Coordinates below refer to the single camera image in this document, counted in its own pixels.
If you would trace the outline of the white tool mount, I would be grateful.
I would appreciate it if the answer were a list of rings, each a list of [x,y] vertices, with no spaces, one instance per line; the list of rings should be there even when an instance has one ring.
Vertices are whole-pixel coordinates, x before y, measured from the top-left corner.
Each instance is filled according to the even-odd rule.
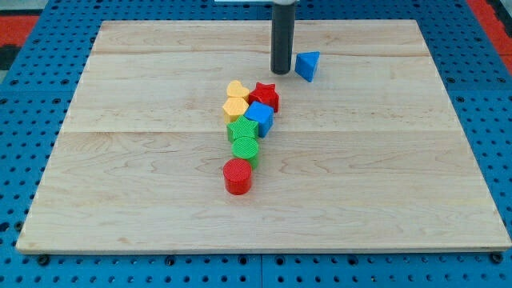
[[[214,0],[218,3],[263,3],[263,4],[278,4],[278,5],[291,5],[299,2],[299,0]]]

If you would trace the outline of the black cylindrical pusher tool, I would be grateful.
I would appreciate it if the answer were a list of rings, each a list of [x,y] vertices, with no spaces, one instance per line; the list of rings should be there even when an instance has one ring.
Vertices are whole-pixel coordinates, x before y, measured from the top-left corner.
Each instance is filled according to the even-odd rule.
[[[271,15],[270,70],[278,75],[290,72],[293,52],[295,2],[275,2]]]

